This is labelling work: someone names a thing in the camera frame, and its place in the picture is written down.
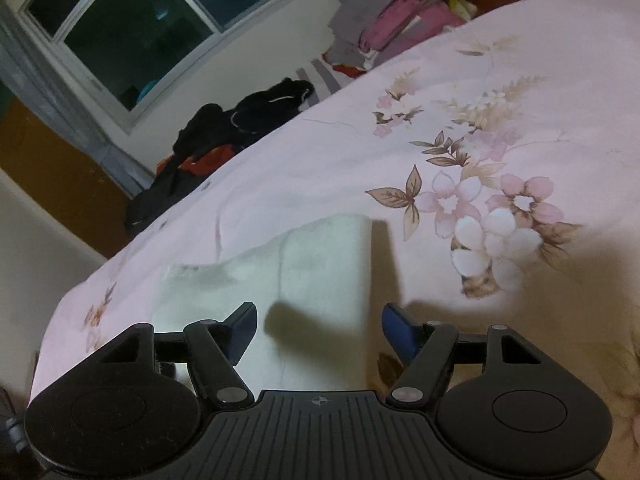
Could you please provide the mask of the pale green knit sweater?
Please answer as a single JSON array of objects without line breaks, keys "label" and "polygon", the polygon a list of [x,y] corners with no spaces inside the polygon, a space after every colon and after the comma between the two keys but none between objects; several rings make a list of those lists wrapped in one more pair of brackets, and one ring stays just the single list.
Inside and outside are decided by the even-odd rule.
[{"label": "pale green knit sweater", "polygon": [[257,332],[236,369],[262,390],[359,390],[367,385],[371,222],[333,216],[210,266],[171,266],[152,323],[178,332],[223,321],[243,302]]}]

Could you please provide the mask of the black clothes pile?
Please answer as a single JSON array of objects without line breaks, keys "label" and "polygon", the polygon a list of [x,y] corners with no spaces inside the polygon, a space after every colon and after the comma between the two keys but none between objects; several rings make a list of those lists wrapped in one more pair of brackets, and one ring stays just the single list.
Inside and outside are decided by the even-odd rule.
[{"label": "black clothes pile", "polygon": [[129,204],[127,236],[136,237],[235,155],[289,122],[313,93],[311,82],[285,78],[230,110],[216,103],[203,105],[179,131],[151,186]]}]

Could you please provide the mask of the grey pink folded clothes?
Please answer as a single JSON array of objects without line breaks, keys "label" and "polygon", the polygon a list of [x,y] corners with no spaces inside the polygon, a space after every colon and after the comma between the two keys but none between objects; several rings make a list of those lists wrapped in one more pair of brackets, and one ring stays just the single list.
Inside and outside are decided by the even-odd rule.
[{"label": "grey pink folded clothes", "polygon": [[468,0],[340,0],[329,22],[333,42],[294,77],[314,85],[314,105],[417,44],[471,21]]}]

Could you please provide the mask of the pink floral bed sheet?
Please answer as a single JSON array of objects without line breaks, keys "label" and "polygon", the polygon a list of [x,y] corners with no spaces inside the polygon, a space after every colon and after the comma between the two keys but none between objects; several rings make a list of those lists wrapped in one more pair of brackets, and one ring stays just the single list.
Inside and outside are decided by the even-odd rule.
[{"label": "pink floral bed sheet", "polygon": [[333,216],[371,222],[367,387],[393,302],[507,325],[602,396],[639,474],[639,0],[523,0],[427,40],[217,170],[58,304],[32,392],[129,325],[171,266]]}]

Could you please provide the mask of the brown wooden door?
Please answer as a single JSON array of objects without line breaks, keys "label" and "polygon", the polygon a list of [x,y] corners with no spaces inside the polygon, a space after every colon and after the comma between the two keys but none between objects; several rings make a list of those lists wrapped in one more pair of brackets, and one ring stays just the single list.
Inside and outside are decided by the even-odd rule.
[{"label": "brown wooden door", "polygon": [[106,258],[127,245],[126,194],[6,87],[0,133],[1,169],[50,216]]}]

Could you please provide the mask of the white framed window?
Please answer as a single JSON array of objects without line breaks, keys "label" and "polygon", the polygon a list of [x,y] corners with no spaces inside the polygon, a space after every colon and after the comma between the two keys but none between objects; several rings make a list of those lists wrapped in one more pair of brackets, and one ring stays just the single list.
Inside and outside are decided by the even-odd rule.
[{"label": "white framed window", "polygon": [[184,82],[233,90],[320,52],[336,0],[23,0],[91,104],[130,133]]}]

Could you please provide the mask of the left grey curtain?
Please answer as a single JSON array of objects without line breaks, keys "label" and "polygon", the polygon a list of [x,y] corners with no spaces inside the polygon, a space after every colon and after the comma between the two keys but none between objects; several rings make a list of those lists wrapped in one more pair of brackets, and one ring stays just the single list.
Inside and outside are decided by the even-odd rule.
[{"label": "left grey curtain", "polygon": [[150,187],[153,176],[149,170],[112,142],[5,2],[1,3],[0,41],[1,80],[17,99],[96,162],[128,196]]}]

